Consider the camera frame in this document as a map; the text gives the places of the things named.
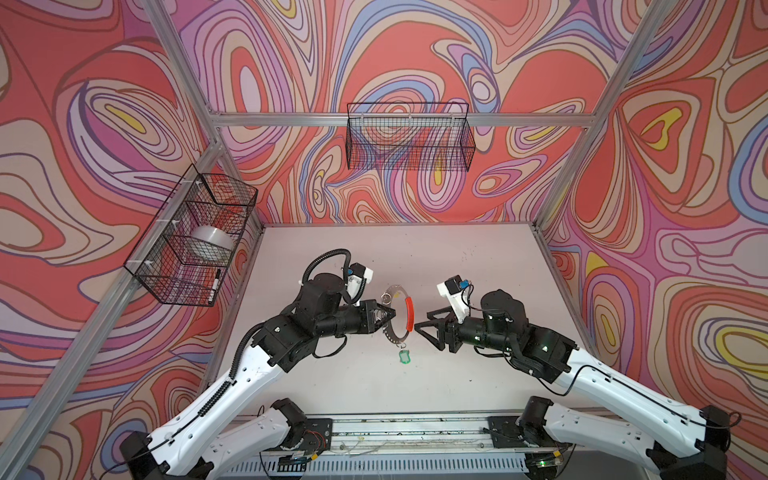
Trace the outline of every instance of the psychedelic wall pattern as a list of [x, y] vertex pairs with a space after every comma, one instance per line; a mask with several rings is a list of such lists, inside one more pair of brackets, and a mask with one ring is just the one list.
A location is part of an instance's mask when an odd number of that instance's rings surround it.
[[[215, 111], [334, 112], [464, 100], [590, 112], [645, 12], [624, 2], [173, 2]], [[577, 136], [477, 127], [468, 174], [348, 172], [344, 128], [222, 130], [267, 223], [530, 221]]]
[[[0, 440], [207, 146], [139, 3], [0, 3]], [[29, 478], [90, 478], [185, 407], [254, 241], [215, 308], [137, 293]]]
[[264, 223], [530, 221], [578, 136], [568, 127], [496, 127], [469, 172], [350, 171], [345, 128], [284, 127], [225, 139]]
[[768, 5], [680, 2], [545, 224], [603, 359], [742, 412], [730, 478], [768, 477]]

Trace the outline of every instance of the metal ring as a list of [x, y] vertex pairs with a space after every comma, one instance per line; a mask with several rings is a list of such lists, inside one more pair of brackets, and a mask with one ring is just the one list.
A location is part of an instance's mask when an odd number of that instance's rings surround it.
[[[406, 292], [406, 289], [402, 288], [402, 285], [391, 285], [383, 294], [382, 294], [382, 303], [384, 305], [391, 305], [392, 300], [395, 298], [396, 293], [401, 293], [406, 299], [409, 299], [410, 296]], [[395, 330], [392, 328], [392, 321], [389, 321], [384, 326], [384, 335], [386, 336], [387, 340], [389, 340], [391, 343], [394, 343], [397, 346], [400, 346], [400, 349], [403, 349], [404, 347], [401, 347], [403, 345], [403, 342], [406, 338], [408, 338], [408, 334], [410, 332], [408, 331], [407, 326], [407, 318], [406, 318], [406, 333], [403, 336], [397, 336], [395, 334]]]

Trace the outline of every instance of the black wire basket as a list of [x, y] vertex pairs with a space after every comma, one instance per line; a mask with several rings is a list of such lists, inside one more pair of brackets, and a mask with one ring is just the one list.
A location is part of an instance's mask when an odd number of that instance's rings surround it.
[[138, 268], [132, 270], [127, 262], [126, 268], [160, 303], [212, 306], [257, 194], [256, 188], [236, 178], [197, 173], [147, 256], [129, 260], [139, 263]]
[[350, 170], [469, 171], [475, 137], [465, 102], [356, 102], [346, 106]]

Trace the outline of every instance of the wire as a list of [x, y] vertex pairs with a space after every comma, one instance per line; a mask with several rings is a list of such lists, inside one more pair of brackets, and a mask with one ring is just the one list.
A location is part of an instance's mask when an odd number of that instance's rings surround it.
[[134, 456], [134, 457], [131, 457], [131, 458], [130, 458], [130, 459], [128, 459], [128, 460], [125, 460], [124, 462], [120, 462], [120, 463], [116, 463], [116, 464], [112, 465], [110, 468], [107, 468], [106, 470], [104, 470], [104, 473], [102, 473], [102, 474], [101, 474], [101, 476], [98, 478], [98, 480], [102, 480], [102, 479], [104, 478], [104, 475], [106, 475], [107, 473], [111, 472], [112, 470], [115, 470], [117, 467], [119, 467], [119, 466], [121, 466], [121, 465], [125, 465], [125, 464], [126, 464], [126, 463], [128, 463], [128, 462], [132, 462], [132, 461], [134, 461], [136, 458], [140, 458], [140, 457], [143, 457], [143, 456], [145, 456], [145, 455], [146, 455], [146, 454], [148, 454], [148, 453], [152, 453], [154, 450], [157, 450], [157, 449], [158, 449], [158, 448], [160, 448], [161, 446], [163, 446], [163, 445], [165, 445], [166, 443], [168, 443], [168, 440], [170, 440], [170, 439], [165, 439], [165, 440], [164, 440], [164, 441], [162, 441], [162, 442], [161, 442], [159, 445], [156, 445], [156, 446], [152, 447], [151, 449], [147, 450], [146, 452], [144, 452], [144, 453], [142, 453], [142, 454], [140, 454], [140, 455], [136, 455], [136, 456]]
[[563, 464], [562, 470], [560, 471], [560, 473], [554, 476], [555, 478], [559, 477], [560, 475], [563, 475], [563, 472], [565, 472], [565, 468], [568, 467], [568, 463], [570, 463], [571, 461], [571, 457], [574, 456], [575, 450], [576, 450], [576, 444], [574, 443], [573, 446], [571, 447], [571, 454], [568, 456], [568, 458], [565, 459], [565, 463]]
[[[511, 363], [511, 360], [510, 360], [509, 358], [507, 358], [507, 363], [509, 363], [509, 365], [510, 365], [512, 368], [514, 368], [514, 367], [515, 367], [515, 366], [513, 366], [513, 365], [512, 365], [512, 363]], [[598, 372], [598, 373], [600, 373], [600, 374], [602, 374], [602, 375], [604, 375], [604, 376], [606, 376], [606, 377], [611, 377], [611, 381], [612, 381], [612, 382], [616, 382], [616, 383], [618, 383], [619, 385], [621, 385], [621, 386], [624, 386], [624, 387], [628, 388], [629, 390], [632, 390], [633, 392], [637, 393], [639, 396], [641, 396], [641, 397], [645, 398], [646, 400], [649, 400], [649, 401], [650, 401], [650, 402], [652, 402], [652, 403], [655, 403], [656, 405], [660, 406], [662, 409], [665, 409], [665, 410], [667, 410], [667, 411], [668, 411], [669, 413], [671, 413], [672, 415], [675, 415], [675, 416], [678, 416], [678, 417], [680, 417], [680, 418], [681, 418], [681, 419], [683, 419], [685, 422], [693, 423], [694, 425], [698, 425], [698, 426], [702, 426], [702, 427], [705, 427], [705, 428], [707, 428], [707, 429], [714, 429], [714, 430], [730, 430], [731, 428], [733, 428], [733, 427], [735, 427], [736, 425], [739, 425], [739, 423], [741, 423], [742, 415], [741, 415], [741, 413], [740, 413], [740, 412], [731, 412], [731, 413], [729, 413], [729, 414], [728, 414], [728, 418], [729, 418], [729, 419], [730, 419], [730, 417], [732, 417], [732, 416], [736, 415], [736, 416], [737, 416], [737, 420], [736, 420], [735, 422], [731, 423], [730, 425], [727, 425], [727, 426], [715, 426], [715, 425], [707, 425], [706, 423], [696, 422], [696, 421], [694, 421], [694, 420], [691, 420], [691, 419], [689, 419], [688, 417], [686, 417], [685, 415], [683, 415], [683, 414], [681, 414], [681, 413], [675, 412], [673, 409], [671, 409], [671, 408], [669, 408], [668, 406], [664, 405], [663, 403], [661, 403], [661, 402], [657, 401], [656, 399], [652, 399], [650, 396], [648, 396], [648, 395], [646, 395], [646, 394], [642, 393], [640, 390], [638, 390], [638, 389], [634, 388], [632, 385], [629, 385], [629, 384], [627, 384], [627, 383], [625, 383], [625, 382], [622, 382], [622, 381], [621, 381], [621, 380], [619, 380], [619, 379], [615, 379], [615, 378], [612, 378], [612, 376], [611, 376], [611, 375], [608, 375], [606, 372], [603, 372], [603, 371], [602, 371], [602, 370], [600, 370], [599, 368], [596, 368], [596, 367], [594, 367], [594, 366], [592, 366], [592, 365], [582, 365], [581, 367], [579, 367], [579, 370], [577, 370], [577, 371], [576, 371], [576, 375], [574, 375], [574, 379], [573, 379], [573, 380], [571, 380], [571, 384], [568, 386], [568, 389], [567, 389], [567, 390], [565, 390], [565, 393], [557, 393], [557, 392], [555, 392], [554, 390], [550, 389], [548, 386], [546, 386], [546, 385], [544, 384], [544, 382], [542, 382], [542, 381], [541, 381], [541, 379], [540, 379], [540, 378], [536, 377], [536, 379], [537, 379], [537, 380], [538, 380], [538, 382], [539, 382], [539, 383], [541, 383], [541, 385], [542, 385], [544, 388], [546, 388], [546, 389], [547, 389], [547, 390], [548, 390], [548, 391], [549, 391], [549, 392], [550, 392], [552, 395], [556, 395], [556, 396], [566, 396], [568, 393], [570, 393], [571, 389], [574, 387], [574, 384], [576, 383], [576, 378], [578, 378], [578, 375], [579, 375], [579, 373], [581, 373], [581, 370], [583, 370], [583, 369], [585, 369], [585, 368], [587, 368], [587, 367], [589, 367], [589, 368], [593, 369], [595, 372]]]
[[520, 439], [513, 439], [512, 437], [508, 437], [503, 433], [494, 432], [493, 430], [487, 429], [486, 427], [483, 427], [482, 432], [489, 434], [491, 437], [496, 437], [502, 440], [506, 440], [507, 442], [520, 442]]
[[318, 438], [318, 440], [322, 440], [323, 441], [323, 449], [328, 445], [326, 443], [326, 438], [323, 435], [321, 435], [320, 432], [315, 432], [314, 430], [306, 430], [306, 432], [309, 432], [309, 433], [313, 434], [316, 438]]
[[261, 452], [259, 452], [259, 460], [261, 461], [261, 468], [262, 470], [264, 470], [264, 475], [266, 475], [266, 477], [269, 480], [274, 480], [274, 478], [272, 478], [272, 475], [270, 475], [270, 473], [266, 470], [266, 466], [264, 465], [264, 459], [261, 458]]
[[[464, 299], [464, 292], [466, 292], [467, 290], [469, 290], [469, 291], [467, 292], [467, 298], [466, 298], [466, 300], [465, 300], [465, 299]], [[482, 308], [477, 308], [477, 307], [474, 307], [474, 306], [470, 305], [470, 304], [469, 304], [469, 302], [470, 302], [470, 298], [472, 297], [472, 292], [474, 292], [474, 291], [475, 291], [475, 286], [474, 286], [474, 285], [472, 285], [472, 284], [470, 283], [469, 285], [465, 286], [465, 287], [462, 289], [462, 294], [461, 294], [461, 295], [459, 295], [459, 296], [462, 298], [462, 302], [464, 302], [464, 304], [465, 304], [467, 307], [469, 307], [469, 309], [471, 309], [471, 310], [475, 310], [475, 311], [477, 311], [477, 312], [483, 312], [483, 313], [496, 313], [496, 314], [499, 314], [499, 313], [506, 313], [504, 310], [499, 310], [499, 309], [483, 310]]]
[[477, 353], [478, 355], [482, 355], [488, 359], [500, 359], [500, 358], [507, 357], [506, 353], [483, 353], [478, 348], [484, 349], [483, 347], [478, 347], [475, 345], [475, 353]]
[[341, 352], [341, 350], [346, 346], [346, 341], [348, 340], [347, 336], [344, 336], [344, 341], [342, 342], [341, 346], [337, 348], [333, 353], [329, 353], [328, 355], [317, 355], [316, 353], [312, 352], [312, 356], [316, 359], [327, 359], [330, 356], [336, 355], [338, 352]]
[[[514, 368], [514, 366], [511, 364], [511, 362], [507, 361], [507, 363], [509, 363], [509, 365], [510, 365], [512, 368]], [[593, 366], [591, 366], [591, 365], [582, 365], [581, 367], [579, 367], [579, 369], [578, 369], [578, 370], [576, 370], [576, 375], [574, 375], [574, 379], [573, 379], [573, 380], [571, 380], [571, 384], [568, 386], [568, 389], [567, 389], [567, 390], [565, 390], [565, 393], [557, 393], [557, 392], [555, 392], [553, 389], [549, 388], [549, 387], [548, 387], [548, 386], [547, 386], [547, 385], [546, 385], [544, 382], [542, 382], [540, 378], [536, 377], [536, 379], [538, 380], [538, 382], [539, 382], [539, 383], [541, 383], [541, 386], [543, 386], [544, 388], [546, 388], [547, 390], [549, 390], [549, 392], [550, 392], [552, 395], [556, 395], [556, 396], [566, 396], [568, 393], [570, 393], [570, 392], [571, 392], [571, 389], [572, 389], [572, 388], [574, 388], [574, 385], [576, 384], [576, 378], [578, 378], [578, 374], [579, 374], [579, 373], [581, 373], [581, 370], [583, 370], [583, 369], [585, 369], [585, 368], [587, 368], [587, 367], [591, 367], [591, 368], [594, 368], [594, 367], [593, 367]]]
[[101, 476], [98, 478], [98, 480], [102, 480], [102, 479], [104, 478], [104, 475], [106, 475], [107, 473], [111, 472], [112, 470], [115, 470], [115, 469], [116, 469], [117, 467], [119, 467], [120, 465], [125, 465], [125, 464], [126, 464], [126, 463], [128, 463], [128, 462], [132, 462], [132, 461], [134, 461], [136, 458], [140, 458], [140, 457], [143, 457], [143, 456], [144, 456], [144, 455], [146, 455], [147, 453], [152, 453], [152, 452], [154, 452], [155, 450], [157, 450], [158, 448], [160, 448], [161, 446], [163, 446], [163, 445], [165, 445], [166, 443], [168, 443], [168, 442], [172, 441], [176, 435], [180, 434], [180, 433], [181, 433], [181, 432], [182, 432], [182, 431], [183, 431], [183, 430], [184, 430], [186, 427], [188, 427], [189, 425], [191, 425], [191, 424], [192, 424], [192, 422], [194, 422], [194, 421], [195, 421], [195, 420], [197, 420], [198, 418], [200, 418], [200, 414], [199, 414], [199, 413], [198, 413], [197, 415], [195, 415], [195, 416], [194, 416], [194, 417], [193, 417], [193, 418], [192, 418], [192, 419], [191, 419], [189, 422], [187, 422], [186, 424], [184, 424], [184, 426], [183, 426], [183, 427], [181, 427], [180, 429], [178, 429], [178, 430], [176, 431], [176, 433], [174, 433], [173, 435], [171, 435], [169, 439], [165, 439], [165, 440], [163, 440], [162, 442], [160, 442], [160, 444], [159, 444], [159, 445], [155, 445], [154, 447], [152, 447], [151, 449], [147, 450], [147, 451], [146, 451], [146, 452], [144, 452], [144, 453], [141, 453], [141, 454], [139, 454], [139, 455], [136, 455], [136, 456], [130, 457], [128, 460], [125, 460], [125, 461], [123, 461], [123, 462], [120, 462], [120, 463], [117, 463], [117, 464], [115, 464], [115, 465], [112, 465], [112, 466], [111, 466], [110, 468], [108, 468], [107, 470], [104, 470], [104, 473], [102, 473], [102, 474], [101, 474]]

